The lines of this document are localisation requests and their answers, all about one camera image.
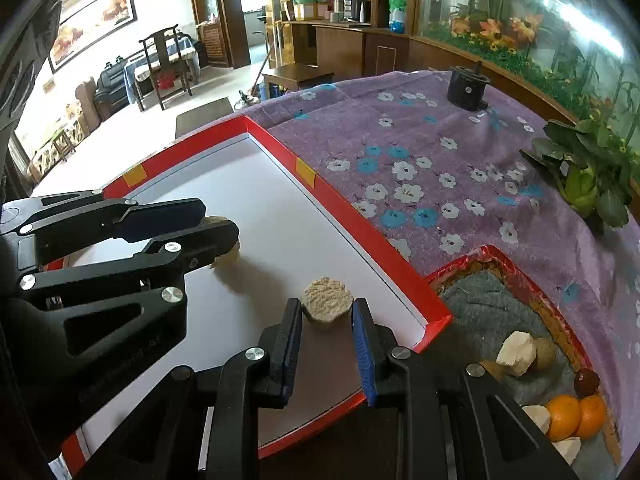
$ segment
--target white wall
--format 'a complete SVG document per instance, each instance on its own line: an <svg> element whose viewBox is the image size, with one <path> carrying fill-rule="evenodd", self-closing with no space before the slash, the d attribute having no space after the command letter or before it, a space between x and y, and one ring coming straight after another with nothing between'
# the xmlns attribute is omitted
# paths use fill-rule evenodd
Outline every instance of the white wall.
<svg viewBox="0 0 640 480"><path fill-rule="evenodd" d="M63 11L62 20L93 0L78 0ZM44 142L46 126L57 120L65 105L76 100L76 87L91 76L97 79L107 61L128 56L140 49L138 40L178 23L181 30L196 38L191 0L133 0L138 20L103 38L62 66L52 75L45 62L36 79L33 93L16 129L29 156ZM53 76L56 87L45 94L42 86Z"/></svg>
<svg viewBox="0 0 640 480"><path fill-rule="evenodd" d="M258 14L260 14L260 11L247 12L244 15L244 28L246 29L246 38L249 42L249 46L264 44L264 36L262 34L252 34L255 30L264 32L264 25L258 19Z"/></svg>

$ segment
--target aquarium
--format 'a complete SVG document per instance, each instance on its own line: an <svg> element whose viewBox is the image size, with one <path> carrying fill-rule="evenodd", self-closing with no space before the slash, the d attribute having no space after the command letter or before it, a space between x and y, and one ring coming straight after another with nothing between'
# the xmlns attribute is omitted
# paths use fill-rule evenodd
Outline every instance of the aquarium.
<svg viewBox="0 0 640 480"><path fill-rule="evenodd" d="M638 51L603 0L419 0L416 31L525 79L640 161Z"/></svg>

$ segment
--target orange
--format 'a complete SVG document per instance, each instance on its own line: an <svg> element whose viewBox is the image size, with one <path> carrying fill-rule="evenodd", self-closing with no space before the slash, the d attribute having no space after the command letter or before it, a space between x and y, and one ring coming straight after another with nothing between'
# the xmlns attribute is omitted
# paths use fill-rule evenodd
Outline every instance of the orange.
<svg viewBox="0 0 640 480"><path fill-rule="evenodd" d="M581 439L591 438L600 431L607 418L607 407L601 397L592 395L580 401L582 420L574 433Z"/></svg>
<svg viewBox="0 0 640 480"><path fill-rule="evenodd" d="M551 415L551 424L547 432L551 442L569 438L580 426L582 409L575 397L558 395L547 403L546 408Z"/></svg>

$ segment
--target blue gripper pad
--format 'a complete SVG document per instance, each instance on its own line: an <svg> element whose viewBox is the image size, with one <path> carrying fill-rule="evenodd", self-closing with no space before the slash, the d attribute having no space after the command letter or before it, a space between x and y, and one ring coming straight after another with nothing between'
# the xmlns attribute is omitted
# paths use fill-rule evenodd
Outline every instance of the blue gripper pad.
<svg viewBox="0 0 640 480"><path fill-rule="evenodd" d="M367 336L366 322L363 313L360 311L360 302L364 300L356 300L351 307L351 333L353 335L353 345L358 359L358 370L360 371L360 381L362 382L362 391L367 397L369 406L375 406L378 392L376 391L376 370L373 361L372 349L369 345ZM367 303L364 302L367 314L370 313Z"/></svg>
<svg viewBox="0 0 640 480"><path fill-rule="evenodd" d="M289 336L287 351L282 364L282 401L289 402L289 397L293 393L293 383L296 378L296 365L298 364L298 351L300 350L300 340L302 339L302 309L296 310L296 317L293 321L293 330Z"/></svg>

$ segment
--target purple tablecloth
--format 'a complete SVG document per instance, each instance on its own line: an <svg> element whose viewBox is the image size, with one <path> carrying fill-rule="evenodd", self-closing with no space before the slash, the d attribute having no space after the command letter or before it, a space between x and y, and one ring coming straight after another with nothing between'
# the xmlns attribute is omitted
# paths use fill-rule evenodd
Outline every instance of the purple tablecloth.
<svg viewBox="0 0 640 480"><path fill-rule="evenodd" d="M447 72L322 85L249 108L423 275L499 247L556 303L602 378L626 462L640 440L640 228L594 237L518 152L536 114L487 87L486 112L446 99Z"/></svg>

